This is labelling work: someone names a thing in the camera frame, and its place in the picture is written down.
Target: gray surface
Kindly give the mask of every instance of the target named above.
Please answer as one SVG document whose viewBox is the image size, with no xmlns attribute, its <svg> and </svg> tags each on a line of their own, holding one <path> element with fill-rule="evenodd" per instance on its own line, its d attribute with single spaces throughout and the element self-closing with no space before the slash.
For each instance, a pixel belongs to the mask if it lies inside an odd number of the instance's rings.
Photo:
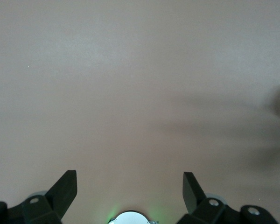
<svg viewBox="0 0 280 224">
<path fill-rule="evenodd" d="M 280 1 L 0 1 L 0 200 L 76 169 L 65 224 L 185 212 L 182 173 L 280 222 Z"/>
</svg>

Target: white round object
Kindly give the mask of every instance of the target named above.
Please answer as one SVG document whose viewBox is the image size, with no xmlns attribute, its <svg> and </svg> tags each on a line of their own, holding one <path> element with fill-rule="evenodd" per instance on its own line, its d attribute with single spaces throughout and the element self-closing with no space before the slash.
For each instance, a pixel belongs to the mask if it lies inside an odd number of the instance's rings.
<svg viewBox="0 0 280 224">
<path fill-rule="evenodd" d="M 109 224 L 149 224 L 149 221 L 145 218 L 144 215 L 135 212 L 135 211 L 126 211 L 121 213 Z"/>
</svg>

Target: silver bolt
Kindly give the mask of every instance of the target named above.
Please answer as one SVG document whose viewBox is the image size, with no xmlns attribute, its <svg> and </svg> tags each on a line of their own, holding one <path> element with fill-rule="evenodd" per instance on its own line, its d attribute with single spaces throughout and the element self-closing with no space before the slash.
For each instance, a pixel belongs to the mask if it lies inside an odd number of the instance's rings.
<svg viewBox="0 0 280 224">
<path fill-rule="evenodd" d="M 36 203 L 36 202 L 38 202 L 38 201 L 39 201 L 39 200 L 38 200 L 37 197 L 32 198 L 32 199 L 30 200 L 30 204 Z"/>
<path fill-rule="evenodd" d="M 210 200 L 209 200 L 209 203 L 210 203 L 212 206 L 218 206 L 218 205 L 219 205 L 219 202 L 217 202 L 215 199 L 210 199 Z"/>
<path fill-rule="evenodd" d="M 248 211 L 249 211 L 252 215 L 258 216 L 258 215 L 260 214 L 260 212 L 259 212 L 256 208 L 253 208 L 253 207 L 248 208 Z"/>
</svg>

